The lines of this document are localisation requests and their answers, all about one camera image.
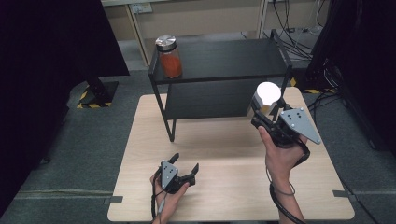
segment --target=cabinet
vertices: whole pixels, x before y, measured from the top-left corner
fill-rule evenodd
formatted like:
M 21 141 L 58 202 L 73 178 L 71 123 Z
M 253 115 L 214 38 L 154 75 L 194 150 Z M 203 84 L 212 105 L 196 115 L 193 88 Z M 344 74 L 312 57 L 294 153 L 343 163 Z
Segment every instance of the cabinet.
M 183 67 L 180 77 L 164 75 L 156 51 L 148 70 L 172 142 L 178 119 L 245 116 L 261 82 L 284 77 L 284 90 L 291 71 L 291 61 L 275 30 L 268 39 L 199 42 L 178 49 Z M 168 85 L 165 105 L 158 85 Z M 173 121 L 172 130 L 168 120 Z

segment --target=person's left hand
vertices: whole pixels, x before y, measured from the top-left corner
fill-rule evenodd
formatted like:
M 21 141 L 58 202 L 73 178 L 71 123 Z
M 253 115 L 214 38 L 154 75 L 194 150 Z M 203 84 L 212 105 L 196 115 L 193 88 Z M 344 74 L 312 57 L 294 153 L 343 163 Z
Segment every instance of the person's left hand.
M 163 210 L 161 212 L 160 216 L 156 216 L 153 223 L 161 223 L 164 224 L 166 223 L 169 218 L 176 212 L 177 210 L 177 204 L 180 201 L 181 197 L 186 193 L 187 189 L 189 188 L 189 183 L 185 183 L 178 192 L 175 194 L 170 194 L 166 193 L 163 191 L 163 188 L 161 188 L 160 185 L 160 178 L 161 176 L 157 177 L 154 180 L 154 175 L 150 178 L 151 184 L 153 181 L 155 181 L 155 194 L 157 197 L 155 198 L 157 202 L 157 208 L 160 206 L 161 202 L 163 201 L 163 198 L 165 198 L 165 204 L 163 205 Z

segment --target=lower shelf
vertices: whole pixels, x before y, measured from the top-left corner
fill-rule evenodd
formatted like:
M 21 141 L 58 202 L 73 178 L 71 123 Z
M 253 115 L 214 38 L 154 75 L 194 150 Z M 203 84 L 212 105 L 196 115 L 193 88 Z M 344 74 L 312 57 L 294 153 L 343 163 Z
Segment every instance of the lower shelf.
M 180 83 L 169 86 L 168 119 L 207 119 L 245 116 L 257 86 L 265 78 Z

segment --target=table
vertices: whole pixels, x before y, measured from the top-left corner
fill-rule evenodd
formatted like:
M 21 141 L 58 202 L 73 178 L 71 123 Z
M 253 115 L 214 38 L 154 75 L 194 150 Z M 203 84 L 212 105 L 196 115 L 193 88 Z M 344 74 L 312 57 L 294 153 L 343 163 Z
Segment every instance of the table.
M 178 48 L 180 77 L 164 75 L 157 51 L 148 70 L 171 142 L 177 119 L 245 116 L 260 83 L 268 77 L 284 77 L 283 93 L 290 77 L 291 61 L 275 30 L 268 39 L 198 42 Z M 169 84 L 166 106 L 157 88 L 162 84 Z
M 296 88 L 286 89 L 285 100 L 306 109 Z M 277 220 L 265 175 L 265 148 L 250 119 L 183 119 L 178 122 L 176 141 L 169 142 L 155 96 L 142 96 L 113 193 L 122 202 L 110 204 L 109 220 L 151 221 L 149 178 L 162 160 L 177 152 L 179 175 L 189 174 L 197 162 L 200 171 L 171 221 Z M 344 189 L 325 146 L 307 145 L 311 157 L 293 169 L 290 179 L 305 218 L 353 218 L 349 199 L 333 195 Z

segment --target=orange contents in jar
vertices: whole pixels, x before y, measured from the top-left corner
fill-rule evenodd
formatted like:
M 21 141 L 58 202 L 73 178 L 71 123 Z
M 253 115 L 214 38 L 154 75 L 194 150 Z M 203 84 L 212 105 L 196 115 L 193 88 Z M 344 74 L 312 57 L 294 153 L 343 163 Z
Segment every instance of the orange contents in jar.
M 181 61 L 178 57 L 160 54 L 160 61 L 167 77 L 178 77 L 181 75 Z

